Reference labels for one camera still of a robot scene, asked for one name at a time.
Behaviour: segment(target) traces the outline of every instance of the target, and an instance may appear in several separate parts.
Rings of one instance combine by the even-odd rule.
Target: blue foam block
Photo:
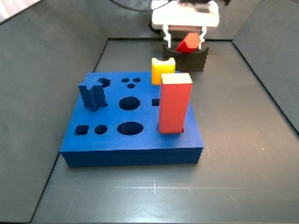
[[[60,147],[68,166],[196,164],[203,141],[192,106],[183,133],[160,134],[160,86],[151,72],[89,73],[84,83],[100,79],[109,81],[107,106],[93,111],[79,96]]]

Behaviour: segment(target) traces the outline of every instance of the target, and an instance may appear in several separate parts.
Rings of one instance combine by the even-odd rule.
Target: gray wall
[[[299,132],[299,2],[264,0],[234,43]]]
[[[107,42],[95,1],[41,1],[0,26],[0,221],[29,221]]]

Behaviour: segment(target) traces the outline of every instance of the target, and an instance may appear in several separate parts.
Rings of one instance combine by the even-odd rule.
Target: hole
[[[100,82],[103,84],[103,88],[107,88],[109,86],[109,82],[111,80],[105,79],[105,78],[100,78],[97,80],[97,82]]]
[[[134,96],[128,96],[119,101],[119,107],[123,110],[134,110],[139,106],[140,106],[140,101]]]
[[[123,82],[130,82],[130,79],[128,78],[124,78],[122,81]]]
[[[127,84],[128,88],[134,88],[135,86],[136,86],[136,84],[134,84],[134,83]]]
[[[139,82],[140,81],[140,79],[139,78],[134,78],[134,82]]]
[[[89,132],[89,126],[88,125],[79,125],[75,129],[75,135],[76,136],[84,136]]]
[[[152,99],[152,106],[160,105],[160,99]]]
[[[95,128],[95,132],[97,135],[103,135],[105,132],[108,131],[108,126],[104,124],[100,124],[96,128]]]
[[[132,136],[139,134],[144,129],[144,126],[139,122],[123,122],[118,125],[116,130],[120,134]]]

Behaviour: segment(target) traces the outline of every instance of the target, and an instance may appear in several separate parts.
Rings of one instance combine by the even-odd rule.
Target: black cable
[[[118,3],[115,0],[109,0],[109,2],[111,2],[112,4],[115,4],[115,5],[118,5],[119,7],[122,7],[123,9],[127,9],[127,10],[130,10],[130,11],[155,11],[155,10],[163,8],[163,7],[168,4],[168,3],[166,3],[166,4],[163,4],[162,6],[154,8],[154,9],[148,9],[148,10],[146,10],[146,9],[135,9],[135,8],[131,8],[131,7],[126,6],[126,5],[123,5],[122,3]]]

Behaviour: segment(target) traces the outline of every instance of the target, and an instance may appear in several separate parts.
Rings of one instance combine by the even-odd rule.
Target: circular hole
[[[139,106],[140,106],[140,101],[134,96],[128,96],[119,101],[119,107],[123,110],[134,110]]]
[[[116,130],[120,134],[132,136],[139,134],[144,129],[144,126],[139,122],[123,122],[118,125]]]
[[[130,79],[128,78],[124,78],[122,81],[123,82],[130,82]]]
[[[140,81],[140,79],[139,78],[134,78],[134,82],[139,82]]]
[[[75,129],[75,135],[76,136],[84,136],[89,132],[89,126],[88,125],[79,125]]]
[[[127,84],[128,88],[134,88],[135,86],[136,86],[136,84],[134,84],[134,83]]]
[[[105,132],[108,131],[108,126],[104,124],[100,124],[96,128],[95,128],[95,132],[97,135],[103,135]]]

